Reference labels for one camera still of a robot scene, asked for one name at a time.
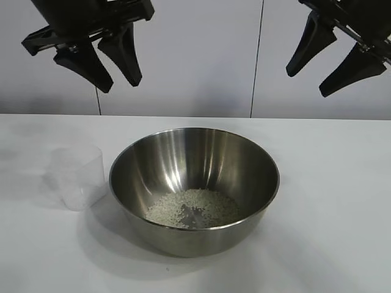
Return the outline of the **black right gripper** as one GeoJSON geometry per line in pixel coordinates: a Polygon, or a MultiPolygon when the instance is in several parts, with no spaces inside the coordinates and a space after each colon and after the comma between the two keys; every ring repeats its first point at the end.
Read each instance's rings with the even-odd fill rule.
{"type": "Polygon", "coordinates": [[[342,63],[320,84],[323,97],[385,72],[390,63],[390,1],[300,1],[310,12],[287,75],[298,74],[312,58],[337,40],[337,26],[364,46],[355,44],[342,63]]]}

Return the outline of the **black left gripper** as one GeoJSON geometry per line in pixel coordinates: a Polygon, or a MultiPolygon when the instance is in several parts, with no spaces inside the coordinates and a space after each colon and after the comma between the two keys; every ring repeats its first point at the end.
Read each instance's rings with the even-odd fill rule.
{"type": "Polygon", "coordinates": [[[134,45],[134,24],[151,20],[151,1],[33,1],[48,25],[29,34],[21,44],[34,56],[55,46],[53,60],[108,93],[114,84],[103,66],[93,41],[103,37],[98,49],[119,68],[126,80],[137,87],[142,79],[134,45]]]}

